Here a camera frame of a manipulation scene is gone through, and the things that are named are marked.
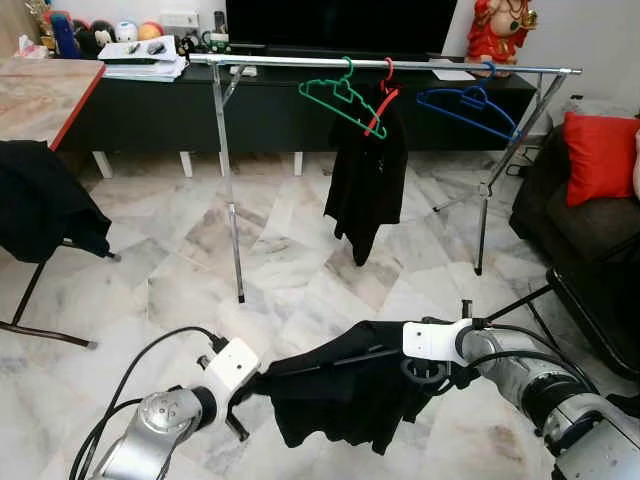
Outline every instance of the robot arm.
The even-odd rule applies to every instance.
[[[436,376],[473,367],[492,380],[502,396],[531,419],[536,434],[557,457],[554,478],[638,478],[640,428],[633,419],[592,393],[571,367],[550,361],[553,352],[527,334],[485,327],[471,319],[408,322],[403,352],[437,366],[424,369]],[[176,446],[209,424],[226,421],[240,440],[247,438],[228,408],[257,371],[257,356],[234,339],[212,360],[203,356],[198,363],[204,369],[204,387],[145,398],[125,434],[100,462],[94,480],[161,480]]]
[[[487,355],[529,352],[555,355],[530,336],[483,328],[470,319],[454,324],[407,323],[405,355],[458,365]],[[557,457],[555,478],[626,480],[640,475],[640,427],[594,394],[572,372],[541,358],[505,356],[477,365],[500,394],[526,415]]]
[[[260,362],[240,339],[229,342],[212,360],[198,359],[205,386],[146,397],[124,435],[100,462],[92,480],[161,480],[173,450],[195,431],[227,426],[240,440],[248,436],[228,411],[234,393],[258,370]]]

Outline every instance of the red table edge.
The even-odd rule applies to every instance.
[[[80,113],[80,110],[82,110],[82,107],[84,107],[84,104],[87,102],[87,99],[95,90],[106,68],[107,66],[103,63],[102,67],[96,74],[95,78],[91,81],[91,83],[87,87],[87,90],[84,92],[84,94],[82,95],[78,103],[76,103],[76,106],[73,108],[71,115],[69,115],[67,120],[64,122],[64,125],[58,132],[58,135],[56,135],[56,138],[53,140],[53,142],[51,142],[51,145],[49,146],[51,150],[55,151],[58,149],[58,147],[60,146],[60,142],[62,142],[62,139],[71,128],[71,125],[73,125],[73,122],[75,121],[76,117]]]

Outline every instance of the plastic hanger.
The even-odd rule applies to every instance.
[[[307,82],[303,82],[300,85],[298,85],[298,93],[300,93],[300,95],[302,95],[303,97],[307,97],[307,98],[313,100],[314,102],[319,103],[323,107],[328,108],[332,112],[337,113],[338,115],[342,116],[343,118],[346,118],[347,120],[355,123],[356,125],[358,125],[359,127],[363,128],[364,130],[373,133],[379,139],[384,140],[387,137],[387,130],[382,126],[382,123],[380,122],[380,116],[378,114],[376,114],[375,110],[373,108],[371,108],[371,106],[369,106],[364,101],[364,98],[362,98],[362,95],[360,95],[353,88],[351,88],[351,83],[349,82],[349,79],[353,75],[353,63],[351,63],[351,59],[349,57],[342,57],[342,58],[344,60],[346,60],[347,62],[349,62],[349,71],[347,73],[345,73],[342,76],[342,78],[340,78],[339,80],[320,80],[320,79],[318,79],[318,80],[309,80]],[[335,98],[337,98],[338,100],[341,100],[342,102],[348,103],[350,105],[353,104],[354,100],[358,100],[360,102],[360,104],[362,105],[362,107],[367,112],[369,112],[371,114],[371,116],[374,118],[375,122],[377,123],[376,128],[374,129],[373,127],[368,127],[367,125],[362,123],[359,119],[353,118],[353,117],[347,115],[342,110],[340,110],[338,107],[335,107],[335,106],[325,102],[324,100],[320,100],[319,98],[314,97],[310,93],[310,89],[311,89],[312,86],[333,87],[333,96]]]
[[[369,133],[371,133],[371,131],[373,130],[373,127],[376,126],[376,123],[378,122],[378,119],[382,117],[382,114],[387,109],[389,104],[393,101],[394,98],[396,98],[400,94],[400,90],[398,88],[390,88],[389,85],[388,85],[388,83],[393,78],[393,60],[391,60],[391,58],[389,58],[389,57],[385,57],[385,60],[389,64],[389,73],[387,74],[386,78],[380,80],[380,90],[387,95],[387,98],[385,98],[382,101],[382,103],[378,107],[378,110],[376,110],[377,118],[374,117],[369,122],[369,130],[364,132],[364,136],[365,137],[369,136]]]
[[[516,131],[517,126],[515,122],[507,112],[505,112],[495,103],[489,101],[487,92],[484,89],[487,82],[495,74],[496,67],[491,62],[484,62],[484,64],[488,65],[491,68],[491,75],[487,79],[482,80],[479,85],[473,85],[471,87],[465,88],[464,90],[457,88],[434,88],[431,90],[425,90],[423,92],[419,92],[416,95],[416,101],[420,105],[431,110],[435,110],[436,112],[440,112],[447,116],[462,120],[463,122],[473,125],[474,127],[481,128],[486,132],[497,135],[498,137],[509,140],[510,142],[514,141],[520,136],[520,132]],[[449,96],[450,98],[459,97],[460,104],[470,107],[474,110],[492,110],[505,121],[505,124],[508,126],[508,128],[505,131],[499,131],[472,118],[465,117],[464,115],[461,115],[459,113],[451,112],[441,106],[432,103],[434,99],[444,96]]]

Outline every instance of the red pillow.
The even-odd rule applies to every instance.
[[[590,198],[632,197],[636,161],[635,135],[640,120],[592,117],[568,112],[564,139],[569,146],[571,178],[567,205]]]

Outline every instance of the paper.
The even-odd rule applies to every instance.
[[[173,82],[187,66],[187,59],[177,57],[173,62],[156,62],[151,65],[107,65],[105,78],[143,80],[146,82]]]
[[[431,60],[431,63],[453,63],[448,58],[434,58]],[[439,80],[444,80],[445,82],[459,82],[459,81],[471,81],[476,80],[476,77],[471,75],[470,73],[465,72],[464,70],[434,70],[433,73],[436,74]]]
[[[154,42],[162,42],[164,52],[151,55],[147,52],[149,44]],[[129,48],[140,44],[134,53],[129,53]],[[152,38],[151,40],[142,40],[139,42],[121,42],[107,43],[102,51],[98,54],[98,60],[163,60],[174,61],[178,57],[176,53],[176,44],[173,35],[165,35],[164,37]]]

